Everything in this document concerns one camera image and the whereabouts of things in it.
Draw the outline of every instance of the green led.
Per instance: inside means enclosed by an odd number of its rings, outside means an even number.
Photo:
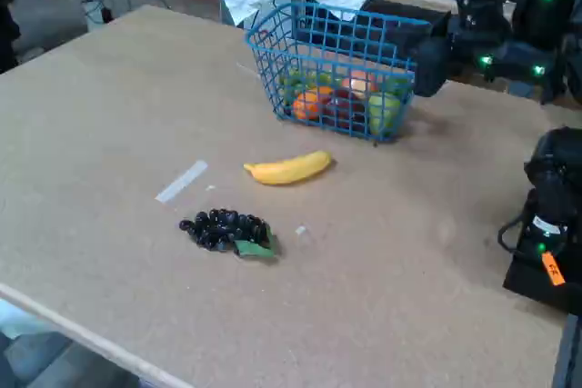
[[[483,65],[491,65],[493,64],[493,56],[481,56],[479,58],[479,62]]]
[[[541,76],[546,72],[546,68],[543,65],[534,65],[532,70],[536,76]]]

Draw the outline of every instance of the white tape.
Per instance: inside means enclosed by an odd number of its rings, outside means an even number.
[[[158,194],[156,200],[163,204],[172,200],[178,193],[189,186],[192,181],[202,174],[206,168],[208,168],[208,164],[205,161],[196,161],[187,172],[178,177],[163,192]]]

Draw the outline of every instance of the banana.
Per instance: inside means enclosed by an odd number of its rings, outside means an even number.
[[[332,162],[329,152],[319,150],[277,163],[245,164],[245,169],[261,184],[281,185],[306,179],[324,171]]]

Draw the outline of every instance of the blue wire basket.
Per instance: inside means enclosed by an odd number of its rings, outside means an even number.
[[[292,2],[254,25],[246,41],[277,117],[385,141],[396,134],[413,96],[416,64],[406,56],[406,41],[428,26]],[[398,49],[405,56],[399,58]]]

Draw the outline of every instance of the orange tag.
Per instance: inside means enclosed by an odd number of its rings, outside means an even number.
[[[544,263],[547,275],[549,276],[554,286],[566,283],[566,281],[564,280],[564,276],[560,272],[560,269],[557,267],[556,259],[554,258],[553,254],[551,254],[550,252],[543,252],[542,263]]]

